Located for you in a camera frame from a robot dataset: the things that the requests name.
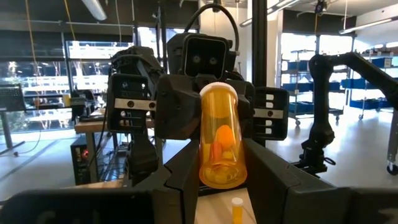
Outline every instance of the blue bin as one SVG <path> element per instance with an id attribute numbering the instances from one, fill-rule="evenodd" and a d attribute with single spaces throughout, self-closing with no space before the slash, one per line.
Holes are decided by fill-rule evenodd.
<path id="1" fill-rule="evenodd" d="M 359 79 L 353 79 L 353 89 L 360 89 L 360 90 L 364 90 L 365 87 L 368 90 L 375 90 L 377 89 L 374 85 L 370 84 L 370 83 L 366 83 L 365 79 L 363 78 L 359 78 Z"/>
<path id="2" fill-rule="evenodd" d="M 366 110 L 377 109 L 379 108 L 379 103 L 380 103 L 379 100 L 366 100 L 364 109 Z M 349 106 L 353 108 L 362 109 L 362 105 L 363 105 L 363 100 L 351 100 L 349 102 Z"/>
<path id="3" fill-rule="evenodd" d="M 340 83 L 338 82 L 329 83 L 329 91 L 338 91 L 338 90 L 340 90 Z"/>
<path id="4" fill-rule="evenodd" d="M 379 103 L 380 108 L 390 108 L 392 105 L 387 100 L 381 100 Z"/>
<path id="5" fill-rule="evenodd" d="M 296 103 L 289 103 L 289 112 L 294 113 Z M 311 102 L 297 102 L 296 113 L 313 113 L 313 103 Z"/>
<path id="6" fill-rule="evenodd" d="M 301 72 L 309 71 L 308 67 L 308 60 L 301 60 L 299 62 L 287 62 L 287 69 L 288 70 L 296 70 L 298 64 L 298 70 Z"/>
<path id="7" fill-rule="evenodd" d="M 391 68 L 392 58 L 375 58 L 372 59 L 372 64 L 379 68 Z"/>
<path id="8" fill-rule="evenodd" d="M 352 79 L 345 79 L 341 81 L 341 86 L 343 88 L 353 88 L 353 80 Z"/>
<path id="9" fill-rule="evenodd" d="M 287 91 L 294 91 L 296 89 L 296 83 L 285 83 L 282 85 L 282 88 Z M 303 93 L 306 91 L 312 91 L 313 84 L 312 83 L 298 83 L 297 88 L 300 93 Z"/>

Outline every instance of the metal frame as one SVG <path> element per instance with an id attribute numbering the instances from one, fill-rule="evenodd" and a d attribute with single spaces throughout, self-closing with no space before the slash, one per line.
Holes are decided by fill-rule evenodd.
<path id="1" fill-rule="evenodd" d="M 267 86 L 267 1 L 252 1 L 252 82 Z M 266 141 L 258 142 L 265 146 Z"/>

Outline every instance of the robot camera eye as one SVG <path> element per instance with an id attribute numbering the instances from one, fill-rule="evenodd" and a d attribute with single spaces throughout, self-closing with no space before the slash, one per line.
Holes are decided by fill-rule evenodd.
<path id="1" fill-rule="evenodd" d="M 216 64 L 217 64 L 217 59 L 215 59 L 215 58 L 212 57 L 212 58 L 210 59 L 209 63 L 210 63 L 210 65 L 216 65 Z"/>
<path id="2" fill-rule="evenodd" d="M 192 58 L 193 63 L 200 63 L 200 61 L 201 61 L 201 58 L 197 55 Z"/>

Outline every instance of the gray floor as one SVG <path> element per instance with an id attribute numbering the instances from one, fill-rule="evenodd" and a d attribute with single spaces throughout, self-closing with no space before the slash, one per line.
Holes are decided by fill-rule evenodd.
<path id="1" fill-rule="evenodd" d="M 367 111 L 358 121 L 358 110 L 346 110 L 340 123 L 330 118 L 336 139 L 325 150 L 326 156 L 337 162 L 329 166 L 321 178 L 338 186 L 397 187 L 398 176 L 386 172 L 387 143 L 391 125 L 390 113 Z M 267 147 L 288 161 L 297 161 L 302 153 L 301 142 L 308 138 L 312 119 L 302 119 L 300 127 L 290 120 L 289 135 L 285 141 L 267 142 Z M 32 149 L 38 133 L 14 135 L 13 140 L 28 141 L 15 149 Z M 76 136 L 73 131 L 42 133 L 35 150 L 14 157 L 0 157 L 0 200 L 27 189 L 59 188 L 74 185 L 70 144 Z M 187 142 L 167 141 L 164 161 L 169 160 Z M 0 137 L 0 149 L 4 149 Z"/>

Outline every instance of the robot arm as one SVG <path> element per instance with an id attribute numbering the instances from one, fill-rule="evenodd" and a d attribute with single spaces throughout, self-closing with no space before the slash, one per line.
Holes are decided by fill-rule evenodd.
<path id="1" fill-rule="evenodd" d="M 300 155 L 300 161 L 294 165 L 314 175 L 326 172 L 327 168 L 323 161 L 334 164 L 332 160 L 325 158 L 323 148 L 335 138 L 328 120 L 328 95 L 329 78 L 333 73 L 333 67 L 337 65 L 346 65 L 358 72 L 365 80 L 384 93 L 394 109 L 398 109 L 398 82 L 358 53 L 349 52 L 341 55 L 315 55 L 312 57 L 309 67 L 314 84 L 314 123 L 309 139 L 302 143 L 304 153 Z"/>

